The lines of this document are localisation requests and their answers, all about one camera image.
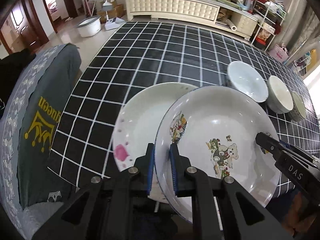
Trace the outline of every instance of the black checkered tablecloth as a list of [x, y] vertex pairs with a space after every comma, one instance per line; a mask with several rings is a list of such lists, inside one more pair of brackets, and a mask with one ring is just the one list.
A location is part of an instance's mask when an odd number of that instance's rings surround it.
[[[226, 36], [177, 24], [127, 22], [100, 50], [73, 90], [57, 128], [48, 167], [82, 187], [91, 177], [119, 173], [112, 132], [120, 111], [141, 90], [162, 82], [226, 86], [227, 66], [240, 60], [267, 80], [278, 76], [303, 98], [307, 118], [291, 121], [261, 106], [279, 138], [320, 157], [320, 130], [307, 87], [293, 71]], [[274, 196], [294, 185], [282, 174]]]

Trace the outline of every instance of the paper roll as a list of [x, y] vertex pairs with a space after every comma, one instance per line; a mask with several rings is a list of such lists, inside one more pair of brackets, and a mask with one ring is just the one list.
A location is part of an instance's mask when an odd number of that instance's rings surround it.
[[237, 30], [237, 27], [230, 21], [229, 19], [225, 21], [226, 24], [229, 25], [230, 29], [233, 30], [234, 32]]

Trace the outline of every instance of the white bucket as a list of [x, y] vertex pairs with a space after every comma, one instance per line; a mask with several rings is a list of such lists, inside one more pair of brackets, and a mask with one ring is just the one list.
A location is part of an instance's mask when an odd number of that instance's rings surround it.
[[101, 30], [100, 17], [92, 16], [84, 19], [76, 26], [76, 28], [78, 29], [81, 37], [94, 36]]

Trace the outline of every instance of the pink flower petal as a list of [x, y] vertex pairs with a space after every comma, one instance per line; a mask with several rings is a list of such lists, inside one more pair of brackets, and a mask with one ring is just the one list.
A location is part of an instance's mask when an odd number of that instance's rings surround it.
[[123, 162], [128, 156], [129, 154], [127, 153], [127, 150], [124, 148], [122, 144], [116, 146], [116, 149], [114, 151], [114, 157]]

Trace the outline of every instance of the metal bolt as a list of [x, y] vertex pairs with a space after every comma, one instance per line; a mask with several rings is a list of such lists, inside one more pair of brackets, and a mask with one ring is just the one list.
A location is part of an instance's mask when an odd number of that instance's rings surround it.
[[131, 173], [131, 174], [135, 174], [135, 173], [137, 173], [139, 170], [138, 170], [138, 168], [136, 168], [136, 167], [131, 167], [131, 168], [128, 169], [128, 171], [129, 171], [129, 173]]
[[101, 177], [99, 177], [99, 176], [95, 176], [95, 177], [91, 178], [91, 182], [94, 183], [94, 184], [97, 184], [100, 181], [101, 181]]
[[197, 169], [195, 168], [195, 167], [188, 167], [187, 168], [187, 172], [189, 172], [189, 173], [196, 173], [197, 172]]
[[224, 178], [224, 181], [226, 183], [228, 183], [228, 184], [231, 184], [231, 183], [233, 183], [235, 181], [235, 179], [233, 177], [231, 177], [231, 176], [227, 176], [227, 177]]

